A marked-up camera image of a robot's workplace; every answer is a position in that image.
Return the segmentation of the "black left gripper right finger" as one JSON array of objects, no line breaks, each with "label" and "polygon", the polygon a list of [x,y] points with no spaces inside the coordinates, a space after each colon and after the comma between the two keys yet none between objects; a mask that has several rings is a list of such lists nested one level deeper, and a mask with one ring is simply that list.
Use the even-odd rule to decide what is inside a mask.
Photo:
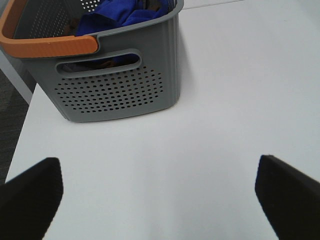
[{"label": "black left gripper right finger", "polygon": [[278,239],[320,238],[318,181],[273,155],[262,155],[254,191]]}]

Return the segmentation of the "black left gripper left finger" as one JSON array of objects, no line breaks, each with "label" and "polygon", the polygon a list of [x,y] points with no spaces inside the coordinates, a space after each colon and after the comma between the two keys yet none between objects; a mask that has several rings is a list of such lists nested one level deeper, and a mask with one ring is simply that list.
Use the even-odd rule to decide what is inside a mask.
[{"label": "black left gripper left finger", "polygon": [[0,238],[41,240],[64,193],[61,164],[48,157],[0,186]]}]

